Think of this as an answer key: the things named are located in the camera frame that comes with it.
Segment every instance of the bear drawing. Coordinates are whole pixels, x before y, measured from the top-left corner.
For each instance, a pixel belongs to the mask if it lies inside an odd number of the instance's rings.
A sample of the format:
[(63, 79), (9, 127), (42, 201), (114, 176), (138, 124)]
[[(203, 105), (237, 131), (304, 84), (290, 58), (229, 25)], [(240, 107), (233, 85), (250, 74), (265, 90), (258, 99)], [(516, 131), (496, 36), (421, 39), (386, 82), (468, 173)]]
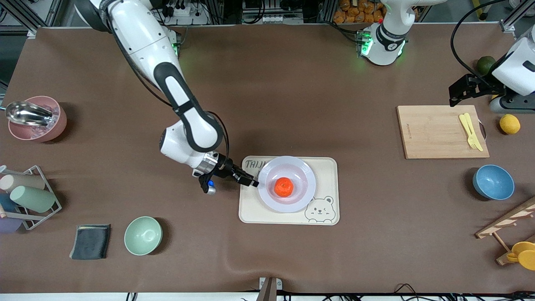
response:
[(333, 203), (334, 201), (332, 197), (325, 197), (323, 199), (312, 198), (307, 205), (307, 210), (305, 210), (304, 216), (309, 222), (332, 222), (336, 217)]

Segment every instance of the metal scoop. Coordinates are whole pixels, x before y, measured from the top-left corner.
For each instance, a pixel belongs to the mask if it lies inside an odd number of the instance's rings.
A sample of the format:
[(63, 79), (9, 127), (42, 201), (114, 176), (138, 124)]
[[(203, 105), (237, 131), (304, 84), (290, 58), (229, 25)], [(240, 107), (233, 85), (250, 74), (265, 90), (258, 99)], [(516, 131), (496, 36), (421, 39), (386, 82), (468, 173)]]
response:
[(27, 101), (15, 101), (0, 106), (5, 111), (5, 117), (16, 124), (46, 126), (52, 121), (52, 112)]

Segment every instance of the wooden cutting board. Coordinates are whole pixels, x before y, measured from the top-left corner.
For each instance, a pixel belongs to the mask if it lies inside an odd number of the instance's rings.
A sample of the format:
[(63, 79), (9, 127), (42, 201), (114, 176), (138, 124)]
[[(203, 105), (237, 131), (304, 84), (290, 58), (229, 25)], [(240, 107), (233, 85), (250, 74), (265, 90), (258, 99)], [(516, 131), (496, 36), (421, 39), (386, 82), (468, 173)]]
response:
[[(470, 114), (482, 152), (467, 143), (459, 120), (463, 113)], [(406, 159), (489, 157), (474, 106), (399, 106), (398, 119)]]

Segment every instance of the mint green bowl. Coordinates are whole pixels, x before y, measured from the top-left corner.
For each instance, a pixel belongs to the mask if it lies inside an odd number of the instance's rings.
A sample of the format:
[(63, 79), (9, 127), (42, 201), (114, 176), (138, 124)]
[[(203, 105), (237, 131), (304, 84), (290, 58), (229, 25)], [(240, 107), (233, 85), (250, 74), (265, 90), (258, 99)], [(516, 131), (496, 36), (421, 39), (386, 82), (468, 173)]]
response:
[(125, 231), (126, 249), (134, 255), (147, 255), (162, 241), (162, 226), (150, 216), (133, 220)]

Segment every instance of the orange tomato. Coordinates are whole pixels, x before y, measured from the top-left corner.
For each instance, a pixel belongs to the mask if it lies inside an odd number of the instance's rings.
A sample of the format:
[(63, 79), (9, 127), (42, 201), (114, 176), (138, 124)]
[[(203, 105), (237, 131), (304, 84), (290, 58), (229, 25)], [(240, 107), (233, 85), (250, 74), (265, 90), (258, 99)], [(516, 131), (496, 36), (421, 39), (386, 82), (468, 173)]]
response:
[(275, 182), (275, 193), (281, 198), (289, 197), (294, 191), (294, 183), (288, 178), (279, 178)]

